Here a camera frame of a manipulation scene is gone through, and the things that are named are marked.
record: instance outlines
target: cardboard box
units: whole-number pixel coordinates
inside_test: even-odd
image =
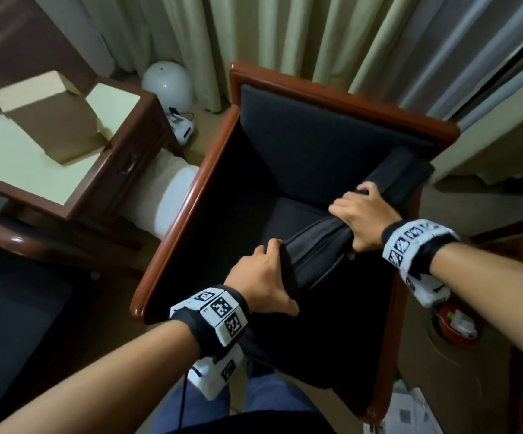
[[[60,164],[108,143],[84,96],[55,71],[0,88],[0,109]]]

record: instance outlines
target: drawer handle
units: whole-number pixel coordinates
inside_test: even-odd
[[[137,164],[137,155],[131,154],[129,156],[129,164],[126,165],[125,167],[123,167],[119,171],[119,174],[121,174],[121,175],[128,175],[128,174],[130,174],[131,171],[135,168],[136,164]]]

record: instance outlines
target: forearm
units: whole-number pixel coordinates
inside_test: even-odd
[[[523,263],[456,243],[438,251],[431,274],[523,350]]]
[[[132,433],[199,358],[186,324],[170,321],[48,390],[0,433]]]

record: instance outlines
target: blue jeans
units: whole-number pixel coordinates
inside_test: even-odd
[[[151,423],[151,434],[165,434],[177,429],[182,394],[183,387],[178,387],[155,414]],[[183,427],[227,417],[229,409],[228,386],[225,386],[213,401],[208,401],[191,382],[187,383]],[[243,412],[262,410],[310,411],[321,415],[302,390],[276,373],[248,379]]]

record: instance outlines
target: hand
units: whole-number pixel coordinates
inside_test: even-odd
[[[369,194],[346,192],[328,211],[352,228],[352,248],[359,253],[381,248],[384,229],[402,217],[382,199],[376,184],[367,181],[357,189],[368,189]]]
[[[282,282],[281,243],[278,239],[271,239],[267,253],[260,245],[253,255],[242,257],[226,278],[224,285],[243,295],[251,313],[280,312],[296,316],[300,312]]]

